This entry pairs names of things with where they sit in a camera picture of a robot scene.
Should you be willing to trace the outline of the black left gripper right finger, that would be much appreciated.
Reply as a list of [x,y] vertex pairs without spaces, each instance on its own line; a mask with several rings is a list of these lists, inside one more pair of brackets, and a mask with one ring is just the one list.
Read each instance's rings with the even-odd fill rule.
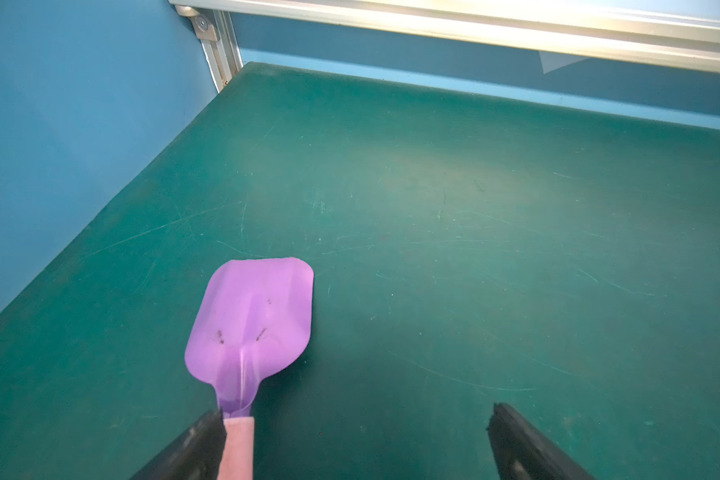
[[487,434],[502,480],[594,480],[508,403],[494,404]]

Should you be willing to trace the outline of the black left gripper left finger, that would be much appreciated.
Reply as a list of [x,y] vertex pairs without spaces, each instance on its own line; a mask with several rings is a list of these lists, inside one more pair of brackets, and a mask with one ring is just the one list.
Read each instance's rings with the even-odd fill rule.
[[208,411],[131,480],[214,480],[218,477],[225,440],[222,411]]

